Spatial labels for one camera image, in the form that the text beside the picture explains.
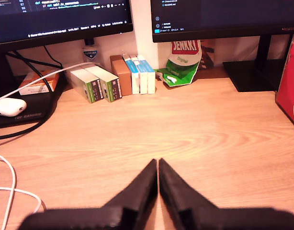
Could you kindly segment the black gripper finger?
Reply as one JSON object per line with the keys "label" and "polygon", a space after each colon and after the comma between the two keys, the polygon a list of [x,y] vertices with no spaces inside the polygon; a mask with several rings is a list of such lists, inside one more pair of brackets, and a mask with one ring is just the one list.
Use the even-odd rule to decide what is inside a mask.
{"label": "black gripper finger", "polygon": [[121,226],[145,226],[157,196],[157,161],[152,159],[124,190],[102,207],[120,207]]}
{"label": "black gripper finger", "polygon": [[196,208],[218,207],[198,193],[163,159],[158,162],[159,191],[175,227],[198,227]]}

